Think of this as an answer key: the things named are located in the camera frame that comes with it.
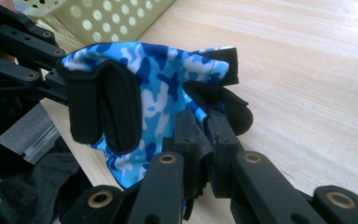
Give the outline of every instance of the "black plastic finger segment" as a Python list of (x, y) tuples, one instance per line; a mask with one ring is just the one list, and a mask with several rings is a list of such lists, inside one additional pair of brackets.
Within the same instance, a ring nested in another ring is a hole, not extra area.
[(139, 189), (129, 224), (182, 223), (183, 157), (175, 152), (155, 155)]
[(358, 195), (337, 186), (315, 190), (312, 205), (328, 223), (358, 223)]
[(233, 172), (260, 223), (325, 223), (263, 154), (243, 151)]

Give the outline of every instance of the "basket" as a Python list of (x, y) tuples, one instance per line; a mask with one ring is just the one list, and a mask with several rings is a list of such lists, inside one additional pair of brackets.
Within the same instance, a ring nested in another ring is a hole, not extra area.
[(54, 32), (62, 48), (134, 41), (174, 0), (15, 0), (16, 9)]

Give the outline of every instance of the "black fabric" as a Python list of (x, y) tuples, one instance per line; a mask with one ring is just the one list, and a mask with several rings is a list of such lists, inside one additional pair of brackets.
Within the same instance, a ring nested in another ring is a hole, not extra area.
[(220, 49), (200, 53), (201, 56), (223, 61), (229, 64), (228, 71), (223, 79), (219, 82), (221, 86), (228, 86), (240, 83), (238, 79), (238, 57), (237, 49)]
[(0, 144), (0, 179), (29, 171), (34, 166), (16, 152)]
[(132, 152), (141, 139), (141, 93), (135, 75), (107, 60), (92, 72), (57, 70), (68, 78), (71, 133), (79, 143), (93, 144), (106, 135), (117, 154)]
[(50, 153), (30, 172), (0, 183), (0, 223), (50, 223), (61, 186), (79, 166), (71, 153)]
[(77, 173), (72, 175), (60, 189), (55, 208), (59, 218), (63, 218), (75, 200), (85, 190), (91, 188), (92, 185), (83, 170), (78, 169)]
[(0, 135), (37, 103), (24, 97), (0, 98)]
[(248, 103), (232, 91), (197, 81), (186, 82), (183, 89), (202, 110), (212, 109), (223, 113), (236, 135), (246, 133), (251, 128), (253, 115), (247, 107)]

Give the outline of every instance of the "fabric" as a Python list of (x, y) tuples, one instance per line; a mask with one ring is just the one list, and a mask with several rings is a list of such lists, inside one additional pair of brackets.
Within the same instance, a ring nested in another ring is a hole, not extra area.
[(78, 171), (71, 153), (50, 153), (32, 172), (0, 183), (0, 223), (51, 223), (57, 195)]
[(103, 133), (105, 143), (114, 153), (132, 152), (139, 144), (142, 130), (141, 93), (133, 73), (113, 60), (98, 64), (92, 71), (60, 73), (68, 80), (74, 140), (95, 143)]
[(218, 84), (228, 71), (228, 63), (200, 56), (227, 48), (187, 52), (162, 45), (140, 42), (102, 43), (65, 56), (59, 72), (84, 74), (99, 64), (113, 60), (129, 69), (137, 78), (142, 99), (141, 140), (133, 152), (118, 155), (106, 144), (105, 135), (90, 145), (104, 152), (106, 164), (124, 188), (145, 176), (151, 158), (161, 151), (163, 137), (172, 136), (177, 112), (191, 105), (199, 124), (207, 117), (197, 104), (184, 94), (188, 80)]

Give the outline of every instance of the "wooden surface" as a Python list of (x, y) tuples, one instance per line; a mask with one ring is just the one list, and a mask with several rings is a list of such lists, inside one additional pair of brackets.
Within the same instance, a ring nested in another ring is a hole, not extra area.
[[(195, 50), (232, 45), (255, 122), (240, 136), (295, 188), (338, 185), (358, 194), (358, 1), (176, 2), (141, 37)], [(71, 140), (67, 108), (43, 104), (94, 185), (113, 184), (103, 155)], [(209, 189), (188, 223), (232, 223)]]

